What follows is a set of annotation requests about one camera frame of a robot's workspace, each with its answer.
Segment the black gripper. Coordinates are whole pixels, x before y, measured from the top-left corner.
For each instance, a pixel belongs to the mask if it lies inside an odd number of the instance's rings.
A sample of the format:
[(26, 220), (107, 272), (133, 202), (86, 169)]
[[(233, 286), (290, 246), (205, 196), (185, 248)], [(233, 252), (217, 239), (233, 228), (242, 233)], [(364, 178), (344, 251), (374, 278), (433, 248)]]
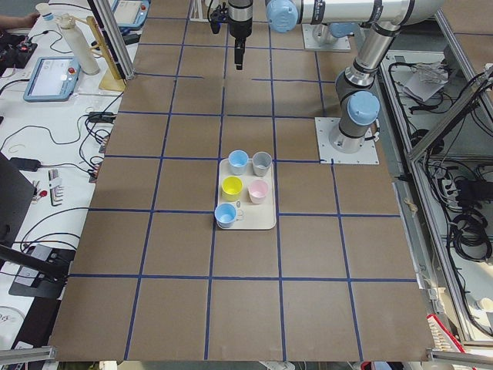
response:
[(229, 19), (230, 34), (235, 38), (234, 46), (234, 63), (236, 70), (243, 69), (243, 58), (245, 53), (246, 38), (252, 33), (253, 19), (249, 18), (246, 21), (237, 21)]

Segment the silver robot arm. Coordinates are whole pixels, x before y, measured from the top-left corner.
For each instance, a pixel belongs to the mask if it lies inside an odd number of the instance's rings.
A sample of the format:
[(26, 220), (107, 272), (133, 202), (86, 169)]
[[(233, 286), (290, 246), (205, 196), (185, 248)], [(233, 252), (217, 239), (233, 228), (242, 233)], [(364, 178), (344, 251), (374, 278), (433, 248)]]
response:
[(330, 132), (331, 146), (353, 154), (363, 144), (369, 127), (377, 119), (380, 103), (370, 89), (392, 42), (404, 25), (433, 16), (441, 1), (267, 1), (266, 17), (272, 30), (286, 33), (296, 25), (366, 23), (364, 43), (352, 65), (336, 80), (341, 118)]

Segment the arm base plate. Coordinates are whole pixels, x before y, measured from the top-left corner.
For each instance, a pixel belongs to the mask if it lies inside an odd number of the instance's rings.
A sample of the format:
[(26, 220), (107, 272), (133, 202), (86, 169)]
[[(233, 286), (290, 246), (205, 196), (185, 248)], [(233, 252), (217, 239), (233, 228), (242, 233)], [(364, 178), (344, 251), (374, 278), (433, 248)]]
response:
[(325, 164), (378, 165), (376, 140), (371, 128), (364, 137), (346, 137), (338, 117), (316, 117), (315, 127), (320, 162)]
[(349, 35), (354, 34), (353, 27), (350, 22), (303, 24), (304, 48), (309, 51), (349, 52)]

